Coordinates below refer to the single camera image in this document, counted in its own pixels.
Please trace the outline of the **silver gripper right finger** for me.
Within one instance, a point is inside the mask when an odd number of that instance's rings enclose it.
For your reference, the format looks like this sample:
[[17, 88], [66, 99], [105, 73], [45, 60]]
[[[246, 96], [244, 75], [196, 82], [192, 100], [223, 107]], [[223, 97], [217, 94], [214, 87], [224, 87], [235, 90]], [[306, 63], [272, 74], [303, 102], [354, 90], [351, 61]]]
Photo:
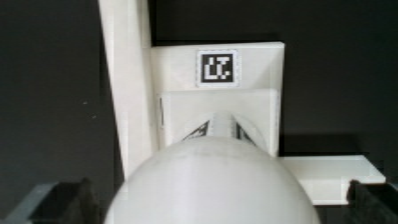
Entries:
[[398, 188], [391, 183], [351, 182], [345, 224], [398, 224]]

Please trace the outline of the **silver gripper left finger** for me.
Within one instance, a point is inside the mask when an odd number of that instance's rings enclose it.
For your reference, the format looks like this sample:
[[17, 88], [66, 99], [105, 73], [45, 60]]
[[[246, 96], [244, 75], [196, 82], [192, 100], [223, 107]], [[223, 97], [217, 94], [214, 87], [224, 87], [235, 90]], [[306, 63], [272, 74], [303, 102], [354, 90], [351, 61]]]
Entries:
[[89, 179], [40, 184], [4, 224], [102, 224], [102, 209]]

